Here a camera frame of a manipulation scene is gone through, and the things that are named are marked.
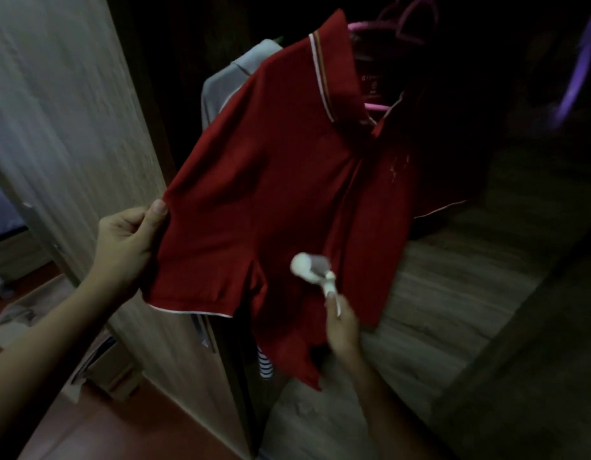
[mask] shirt sleeve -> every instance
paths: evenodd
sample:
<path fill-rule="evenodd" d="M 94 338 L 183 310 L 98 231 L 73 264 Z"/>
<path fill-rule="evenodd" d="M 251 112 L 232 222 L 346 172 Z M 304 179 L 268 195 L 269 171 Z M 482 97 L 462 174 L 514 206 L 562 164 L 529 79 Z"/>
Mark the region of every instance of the shirt sleeve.
<path fill-rule="evenodd" d="M 255 88 L 251 80 L 234 95 L 164 194 L 169 224 L 142 287 L 154 307 L 232 316 L 243 296 L 265 290 L 250 209 L 263 165 L 248 116 Z"/>

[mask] wardrobe door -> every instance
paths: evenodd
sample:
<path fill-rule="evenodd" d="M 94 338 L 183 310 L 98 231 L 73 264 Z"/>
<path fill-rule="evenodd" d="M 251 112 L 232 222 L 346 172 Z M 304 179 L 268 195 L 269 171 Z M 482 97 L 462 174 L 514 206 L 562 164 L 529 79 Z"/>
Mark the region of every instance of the wardrobe door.
<path fill-rule="evenodd" d="M 163 193 L 105 0 L 0 0 L 0 177 L 79 280 L 100 218 Z M 223 362 L 190 316 L 136 296 L 110 325 L 149 380 L 249 456 Z"/>

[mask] lint roller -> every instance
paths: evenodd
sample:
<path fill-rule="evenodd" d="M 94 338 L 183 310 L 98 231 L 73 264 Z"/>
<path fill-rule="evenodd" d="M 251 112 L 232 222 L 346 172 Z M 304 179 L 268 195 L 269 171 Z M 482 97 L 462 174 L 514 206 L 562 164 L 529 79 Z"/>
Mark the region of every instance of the lint roller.
<path fill-rule="evenodd" d="M 321 286 L 323 295 L 331 292 L 336 296 L 337 313 L 340 316 L 340 302 L 338 301 L 338 291 L 336 290 L 336 274 L 332 271 L 330 260 L 322 255 L 310 255 L 308 253 L 298 253 L 291 260 L 291 272 L 311 284 Z"/>

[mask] forearm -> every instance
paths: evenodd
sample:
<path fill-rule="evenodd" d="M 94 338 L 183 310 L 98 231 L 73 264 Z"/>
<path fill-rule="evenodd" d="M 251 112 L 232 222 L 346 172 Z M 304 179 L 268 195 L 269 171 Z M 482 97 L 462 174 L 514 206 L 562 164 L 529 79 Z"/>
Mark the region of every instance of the forearm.
<path fill-rule="evenodd" d="M 370 437 L 382 459 L 451 457 L 433 432 L 412 412 L 360 353 L 343 363 L 355 387 Z"/>
<path fill-rule="evenodd" d="M 115 302 L 111 290 L 86 280 L 0 353 L 0 459 L 18 456 Z"/>

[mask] person's right hand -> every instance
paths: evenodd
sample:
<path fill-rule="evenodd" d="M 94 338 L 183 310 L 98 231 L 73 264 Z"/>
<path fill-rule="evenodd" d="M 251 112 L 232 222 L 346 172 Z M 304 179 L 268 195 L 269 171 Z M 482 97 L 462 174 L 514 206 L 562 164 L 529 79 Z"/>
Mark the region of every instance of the person's right hand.
<path fill-rule="evenodd" d="M 340 301 L 340 316 L 336 316 L 336 300 Z M 344 295 L 330 294 L 326 300 L 327 342 L 343 365 L 361 356 L 359 346 L 359 320 Z"/>

